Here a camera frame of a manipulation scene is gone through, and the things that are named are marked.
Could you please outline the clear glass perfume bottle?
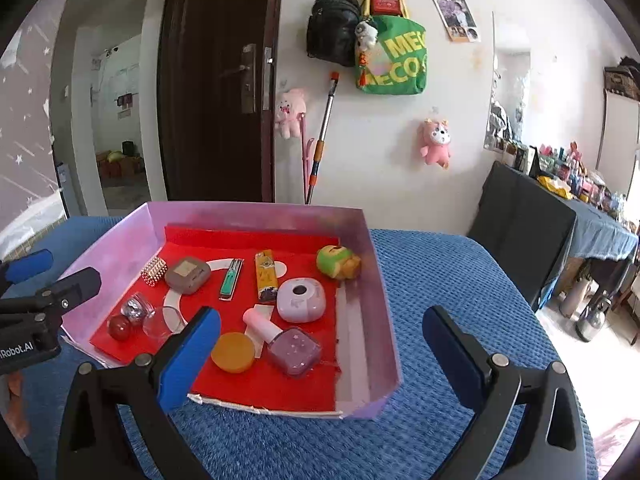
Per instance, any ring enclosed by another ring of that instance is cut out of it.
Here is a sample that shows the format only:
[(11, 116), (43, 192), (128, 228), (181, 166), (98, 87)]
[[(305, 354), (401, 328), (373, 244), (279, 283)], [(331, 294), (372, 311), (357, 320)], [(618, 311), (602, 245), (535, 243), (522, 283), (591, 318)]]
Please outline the clear glass perfume bottle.
[(134, 326), (141, 325), (152, 311), (152, 304), (141, 292), (135, 292), (120, 305), (120, 314)]

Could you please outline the brown earbud case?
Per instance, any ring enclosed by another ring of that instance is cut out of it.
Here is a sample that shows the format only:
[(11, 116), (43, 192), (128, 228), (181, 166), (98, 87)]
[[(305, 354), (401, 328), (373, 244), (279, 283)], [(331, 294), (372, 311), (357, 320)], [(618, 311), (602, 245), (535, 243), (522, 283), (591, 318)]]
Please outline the brown earbud case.
[(164, 280), (174, 292), (192, 295), (208, 281), (211, 273), (205, 261), (184, 257), (166, 271)]

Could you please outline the yellow lighter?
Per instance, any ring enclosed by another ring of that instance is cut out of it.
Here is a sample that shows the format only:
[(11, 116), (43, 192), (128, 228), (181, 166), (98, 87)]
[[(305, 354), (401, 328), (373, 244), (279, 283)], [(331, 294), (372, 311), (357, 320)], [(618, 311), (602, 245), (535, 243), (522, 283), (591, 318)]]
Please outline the yellow lighter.
[(270, 304), (277, 299), (278, 278), (270, 249), (255, 255), (257, 296), (261, 304)]

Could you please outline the green apple shaped toy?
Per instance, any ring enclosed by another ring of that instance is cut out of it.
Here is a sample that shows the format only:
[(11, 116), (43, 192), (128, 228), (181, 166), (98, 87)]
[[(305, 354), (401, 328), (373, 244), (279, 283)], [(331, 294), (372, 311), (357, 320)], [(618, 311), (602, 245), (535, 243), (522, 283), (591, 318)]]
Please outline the green apple shaped toy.
[(344, 246), (322, 247), (316, 258), (318, 270), (334, 280), (345, 281), (356, 278), (361, 270), (361, 259)]

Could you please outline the red ball ornament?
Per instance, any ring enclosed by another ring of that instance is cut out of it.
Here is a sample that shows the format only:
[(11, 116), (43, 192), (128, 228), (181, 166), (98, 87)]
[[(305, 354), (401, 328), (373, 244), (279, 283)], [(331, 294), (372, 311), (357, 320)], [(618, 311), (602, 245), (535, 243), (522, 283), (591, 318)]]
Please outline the red ball ornament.
[(132, 333), (132, 325), (125, 315), (114, 315), (107, 321), (107, 333), (117, 341), (127, 340)]

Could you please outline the clear plastic cup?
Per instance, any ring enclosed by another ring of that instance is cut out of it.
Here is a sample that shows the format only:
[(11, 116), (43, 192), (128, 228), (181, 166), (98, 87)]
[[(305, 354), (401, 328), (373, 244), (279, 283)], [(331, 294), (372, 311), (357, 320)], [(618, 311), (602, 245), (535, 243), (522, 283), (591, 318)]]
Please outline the clear plastic cup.
[(146, 336), (163, 344), (170, 336), (181, 333), (184, 326), (184, 318), (176, 308), (163, 306), (146, 315), (142, 330)]

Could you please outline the orange round soap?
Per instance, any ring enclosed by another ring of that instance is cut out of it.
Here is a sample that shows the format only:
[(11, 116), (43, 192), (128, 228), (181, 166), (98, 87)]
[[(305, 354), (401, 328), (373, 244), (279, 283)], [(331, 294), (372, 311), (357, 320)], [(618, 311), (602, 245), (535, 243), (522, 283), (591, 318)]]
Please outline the orange round soap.
[(210, 358), (224, 372), (240, 374), (249, 370), (255, 361), (255, 348), (249, 336), (239, 332), (219, 336)]

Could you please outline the silver kettle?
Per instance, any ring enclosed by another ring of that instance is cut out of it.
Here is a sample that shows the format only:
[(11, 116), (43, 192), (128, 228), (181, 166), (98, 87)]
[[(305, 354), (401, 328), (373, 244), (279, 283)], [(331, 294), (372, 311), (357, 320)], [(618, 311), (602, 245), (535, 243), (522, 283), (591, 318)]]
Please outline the silver kettle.
[(575, 326), (578, 337), (585, 342), (592, 341), (605, 326), (606, 314), (612, 307), (612, 301), (608, 296), (593, 297), (585, 310), (578, 318)]

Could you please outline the green nail clipper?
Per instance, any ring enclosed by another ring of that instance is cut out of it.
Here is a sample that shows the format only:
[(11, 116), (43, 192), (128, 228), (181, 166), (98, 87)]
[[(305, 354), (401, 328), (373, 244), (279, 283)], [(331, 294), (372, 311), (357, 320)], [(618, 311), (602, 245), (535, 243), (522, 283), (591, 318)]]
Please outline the green nail clipper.
[(244, 260), (234, 258), (230, 261), (227, 272), (220, 285), (218, 299), (222, 301), (230, 301), (233, 298), (236, 285), (238, 284), (242, 271)]

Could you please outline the red Miniso paper liner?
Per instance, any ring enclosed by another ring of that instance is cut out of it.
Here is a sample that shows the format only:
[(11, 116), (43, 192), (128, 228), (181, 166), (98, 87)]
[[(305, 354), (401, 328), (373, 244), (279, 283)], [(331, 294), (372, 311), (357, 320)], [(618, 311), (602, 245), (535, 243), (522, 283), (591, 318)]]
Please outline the red Miniso paper liner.
[(326, 312), (317, 321), (299, 327), (321, 346), (321, 359), (303, 376), (291, 377), (271, 359), (268, 351), (245, 372), (227, 373), (208, 360), (196, 378), (191, 392), (201, 398), (268, 408), (285, 412), (332, 412), (335, 408), (335, 383), (340, 374), (336, 360), (336, 281), (324, 276), (316, 265), (320, 248), (332, 245), (332, 236), (268, 234), (266, 232), (211, 231), (166, 226), (166, 242), (160, 250), (170, 266), (184, 257), (202, 261), (241, 258), (244, 260), (239, 283), (229, 301), (219, 299), (224, 271), (216, 270), (192, 295), (180, 299), (179, 308), (186, 320), (203, 306), (216, 309), (221, 331), (242, 332), (245, 310), (258, 303), (255, 255), (269, 250), (274, 260), (288, 270), (279, 282), (289, 278), (315, 278), (326, 292)]

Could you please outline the pink cardboard tray box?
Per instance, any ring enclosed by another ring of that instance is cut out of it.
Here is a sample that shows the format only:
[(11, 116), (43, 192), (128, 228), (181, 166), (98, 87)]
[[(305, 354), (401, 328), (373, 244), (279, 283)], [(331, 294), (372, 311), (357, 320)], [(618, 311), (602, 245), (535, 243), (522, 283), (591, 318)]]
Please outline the pink cardboard tray box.
[(139, 207), (94, 242), (72, 264), (101, 275), (99, 293), (66, 313), (63, 333), (76, 349), (107, 367), (130, 362), (141, 352), (154, 352), (156, 343), (135, 332), (125, 341), (106, 330), (122, 300), (142, 292), (154, 306), (180, 311), (182, 298), (165, 284), (142, 282), (143, 267), (160, 256), (166, 226), (211, 230), (332, 236), (361, 259), (358, 278), (336, 281), (336, 360), (332, 412), (285, 412), (253, 408), (190, 392), (191, 401), (259, 415), (305, 418), (372, 418), (382, 410), (401, 382), (396, 340), (378, 259), (363, 213), (358, 209), (285, 204), (152, 202)]

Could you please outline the lilac round compact case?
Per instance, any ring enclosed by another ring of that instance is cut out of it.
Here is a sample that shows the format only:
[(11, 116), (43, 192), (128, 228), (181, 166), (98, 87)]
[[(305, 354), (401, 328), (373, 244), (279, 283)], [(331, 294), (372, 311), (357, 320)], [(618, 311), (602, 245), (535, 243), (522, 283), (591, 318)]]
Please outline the lilac round compact case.
[(278, 289), (277, 310), (289, 323), (317, 321), (326, 312), (326, 293), (314, 278), (291, 278)]

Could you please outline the black cloth side table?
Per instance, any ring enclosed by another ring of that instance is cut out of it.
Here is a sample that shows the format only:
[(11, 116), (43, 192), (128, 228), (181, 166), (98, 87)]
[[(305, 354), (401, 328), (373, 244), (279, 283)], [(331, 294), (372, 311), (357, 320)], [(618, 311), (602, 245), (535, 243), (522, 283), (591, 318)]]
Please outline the black cloth side table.
[(625, 260), (638, 236), (580, 200), (494, 162), (468, 237), (482, 245), (534, 311), (551, 295), (569, 258)]

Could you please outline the pink hanging stick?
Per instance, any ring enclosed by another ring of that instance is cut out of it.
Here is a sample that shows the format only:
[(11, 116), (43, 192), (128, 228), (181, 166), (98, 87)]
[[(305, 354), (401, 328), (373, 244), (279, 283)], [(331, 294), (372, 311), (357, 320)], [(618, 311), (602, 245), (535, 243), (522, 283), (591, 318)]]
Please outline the pink hanging stick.
[(300, 127), (300, 147), (302, 148), (303, 199), (304, 203), (307, 203), (312, 156), (314, 156), (314, 142), (316, 142), (316, 139), (308, 136), (305, 113), (299, 115), (298, 122)]

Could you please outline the dark brown door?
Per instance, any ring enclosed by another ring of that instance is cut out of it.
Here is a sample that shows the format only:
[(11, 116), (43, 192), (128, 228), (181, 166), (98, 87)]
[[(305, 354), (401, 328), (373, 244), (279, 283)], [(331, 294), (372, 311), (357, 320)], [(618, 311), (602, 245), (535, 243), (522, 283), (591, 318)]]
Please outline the dark brown door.
[(281, 0), (165, 0), (160, 157), (170, 200), (274, 200)]

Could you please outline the pink plush toy left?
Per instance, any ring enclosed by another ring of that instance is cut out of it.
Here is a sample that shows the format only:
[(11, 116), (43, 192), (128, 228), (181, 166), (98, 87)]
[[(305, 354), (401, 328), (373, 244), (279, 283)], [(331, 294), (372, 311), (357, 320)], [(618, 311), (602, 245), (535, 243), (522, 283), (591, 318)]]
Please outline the pink plush toy left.
[(294, 88), (279, 94), (274, 108), (274, 128), (283, 139), (300, 138), (300, 122), (306, 114), (305, 92)]

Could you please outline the pink plush toy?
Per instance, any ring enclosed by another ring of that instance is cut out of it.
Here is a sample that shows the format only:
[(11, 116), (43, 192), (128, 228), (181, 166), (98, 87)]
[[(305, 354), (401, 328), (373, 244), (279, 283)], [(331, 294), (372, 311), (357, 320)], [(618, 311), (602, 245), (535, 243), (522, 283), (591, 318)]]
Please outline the pink plush toy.
[(451, 134), (446, 119), (427, 118), (419, 128), (421, 138), (420, 155), (427, 165), (438, 165), (444, 169), (450, 163)]
[(279, 94), (274, 108), (274, 128), (283, 139), (300, 138), (300, 122), (306, 114), (305, 92), (294, 88)]

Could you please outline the pink plush toy right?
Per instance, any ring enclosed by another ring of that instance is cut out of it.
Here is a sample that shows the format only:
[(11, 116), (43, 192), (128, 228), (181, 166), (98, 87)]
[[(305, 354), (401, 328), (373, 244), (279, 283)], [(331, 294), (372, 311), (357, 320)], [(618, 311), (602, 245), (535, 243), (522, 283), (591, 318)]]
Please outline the pink plush toy right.
[(427, 165), (438, 165), (444, 169), (450, 163), (451, 134), (446, 119), (427, 118), (419, 128), (421, 138), (420, 155)]

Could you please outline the black backpack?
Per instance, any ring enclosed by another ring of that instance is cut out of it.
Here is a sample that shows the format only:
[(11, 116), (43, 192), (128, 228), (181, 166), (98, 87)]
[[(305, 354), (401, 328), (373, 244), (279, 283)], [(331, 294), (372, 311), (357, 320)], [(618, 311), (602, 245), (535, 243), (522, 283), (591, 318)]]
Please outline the black backpack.
[(308, 18), (306, 52), (310, 58), (355, 66), (358, 0), (316, 0)]

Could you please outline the green tote bag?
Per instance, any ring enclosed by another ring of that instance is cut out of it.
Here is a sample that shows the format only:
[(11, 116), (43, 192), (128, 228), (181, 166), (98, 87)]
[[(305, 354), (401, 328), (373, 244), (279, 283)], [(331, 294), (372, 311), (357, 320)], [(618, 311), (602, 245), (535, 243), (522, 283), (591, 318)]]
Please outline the green tote bag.
[(393, 15), (373, 15), (355, 29), (356, 86), (376, 96), (416, 96), (426, 88), (425, 28)]

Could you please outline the photo poster on wall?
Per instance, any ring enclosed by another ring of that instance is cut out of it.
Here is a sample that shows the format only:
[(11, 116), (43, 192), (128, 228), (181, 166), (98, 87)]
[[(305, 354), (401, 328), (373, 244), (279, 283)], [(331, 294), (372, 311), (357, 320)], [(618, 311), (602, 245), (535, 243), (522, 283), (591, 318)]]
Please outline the photo poster on wall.
[(456, 44), (480, 42), (480, 30), (466, 0), (433, 0), (449, 39)]

